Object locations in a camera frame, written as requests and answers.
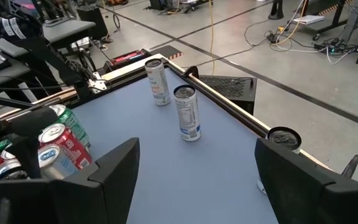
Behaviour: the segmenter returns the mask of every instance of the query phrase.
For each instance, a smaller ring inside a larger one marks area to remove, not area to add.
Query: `blue table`
[[[165,69],[171,93],[186,84]],[[157,106],[143,78],[73,109],[94,159],[140,139],[139,176],[128,224],[277,223],[256,186],[258,136],[198,92],[201,139],[182,140],[175,102]]]

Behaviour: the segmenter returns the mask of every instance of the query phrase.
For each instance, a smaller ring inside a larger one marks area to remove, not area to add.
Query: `wheel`
[[[313,37],[313,40],[318,40],[320,38],[320,34],[316,34],[314,37]]]

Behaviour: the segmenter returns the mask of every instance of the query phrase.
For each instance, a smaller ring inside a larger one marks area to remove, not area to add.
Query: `table surface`
[[[95,26],[94,22],[70,20],[53,27],[43,26],[43,29],[45,38],[54,43],[93,26]],[[28,52],[26,49],[11,44],[5,39],[0,39],[0,50],[11,57],[19,57]]]
[[[165,71],[171,93],[185,84]],[[174,101],[155,105],[147,78],[73,112],[89,134],[94,159],[140,139],[128,224],[277,223],[256,185],[257,136],[201,93],[198,104],[202,137],[195,142],[182,140]]]
[[[0,70],[0,84],[5,83],[12,78],[17,78],[30,71],[27,66],[18,61],[10,60],[9,62],[11,63],[10,67]]]

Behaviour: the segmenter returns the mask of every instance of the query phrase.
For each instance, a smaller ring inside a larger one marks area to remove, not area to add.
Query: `concrete floor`
[[[253,26],[247,33],[252,43],[260,42],[266,30],[284,25],[292,16],[299,1],[284,1],[285,18]],[[165,44],[184,52],[174,60],[182,67],[211,60],[209,52],[211,29],[208,4],[195,12],[159,15],[144,10],[149,1],[129,0],[115,10],[121,30],[115,30],[112,13],[102,10],[114,42],[104,53],[113,58],[136,49],[152,49]],[[219,58],[249,49],[244,40],[247,26],[266,20],[271,2],[256,0],[215,1],[214,48]],[[323,34],[318,42],[337,37],[343,27]],[[297,32],[293,38],[310,45],[312,35]],[[358,32],[351,44],[358,44]],[[304,49],[294,44],[293,49]],[[91,55],[97,67],[106,57],[96,48]],[[288,126],[297,130],[303,139],[302,149],[336,170],[342,172],[349,160],[358,154],[358,54],[351,54],[337,65],[331,65],[325,54],[303,52],[275,52],[268,44],[224,60],[216,61],[215,75],[258,78],[254,116],[270,127]],[[203,75],[212,73],[212,63],[199,66]],[[358,168],[354,176],[358,180]]]

